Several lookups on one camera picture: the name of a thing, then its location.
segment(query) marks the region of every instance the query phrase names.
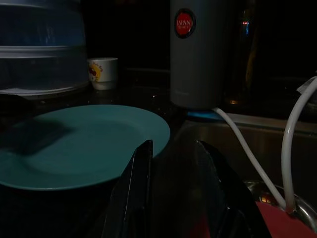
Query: white cup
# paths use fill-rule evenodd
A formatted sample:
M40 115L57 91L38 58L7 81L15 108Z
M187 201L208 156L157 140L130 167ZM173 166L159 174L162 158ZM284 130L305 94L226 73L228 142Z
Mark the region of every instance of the white cup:
M97 90L113 89L118 82L118 58L88 59L89 80Z

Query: gray canister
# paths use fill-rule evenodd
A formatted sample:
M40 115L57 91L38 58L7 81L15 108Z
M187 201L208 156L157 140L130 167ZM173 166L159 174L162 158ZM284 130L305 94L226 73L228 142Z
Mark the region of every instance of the gray canister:
M233 15L232 0L171 0L171 101L190 109L219 105Z

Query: cup with yellow design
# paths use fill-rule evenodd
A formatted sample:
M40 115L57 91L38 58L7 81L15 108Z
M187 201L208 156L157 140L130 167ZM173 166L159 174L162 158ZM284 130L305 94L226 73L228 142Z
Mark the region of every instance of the cup with yellow design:
M88 59L89 80L97 90L113 89L118 82L118 58Z

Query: white hose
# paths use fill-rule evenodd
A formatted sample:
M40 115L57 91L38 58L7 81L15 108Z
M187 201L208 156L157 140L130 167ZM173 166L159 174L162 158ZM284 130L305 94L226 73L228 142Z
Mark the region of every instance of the white hose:
M269 177L267 176L267 174L265 173L265 171L263 170L263 168L261 167L261 165L259 164L259 162L255 158L255 156L253 155L253 153L250 150L247 142L243 138L243 135L241 134L239 128L236 126L236 124L233 122L233 120L223 110L221 110L219 108L215 108L213 110L216 113L218 113L228 123L228 125L231 127L231 129L235 133L236 137L238 138L240 144L242 145L242 148L244 149L244 151L246 152L247 156L249 157L252 165L258 171L259 175L261 176L261 178L263 179L263 181L265 182L265 184L269 188L270 192L272 193L272 195L274 196L274 198L278 202L279 206L281 208L285 209L286 203L285 203L284 198L278 192L278 190L276 189L276 187L274 186L272 181L269 179Z
M286 200L286 212L291 214L295 210L295 196L292 181L291 171L291 152L292 152L292 140L295 131L295 125L301 114L305 104L317 89L317 77L314 77L314 81L306 88L300 98L297 100L286 124L283 144L282 144L282 178L283 187Z

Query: dark background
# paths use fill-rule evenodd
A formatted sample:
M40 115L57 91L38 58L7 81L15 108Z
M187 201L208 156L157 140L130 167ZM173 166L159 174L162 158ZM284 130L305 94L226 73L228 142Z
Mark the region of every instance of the dark background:
M169 69L168 0L82 0L88 57ZM256 80L304 80L317 70L314 1L257 1Z

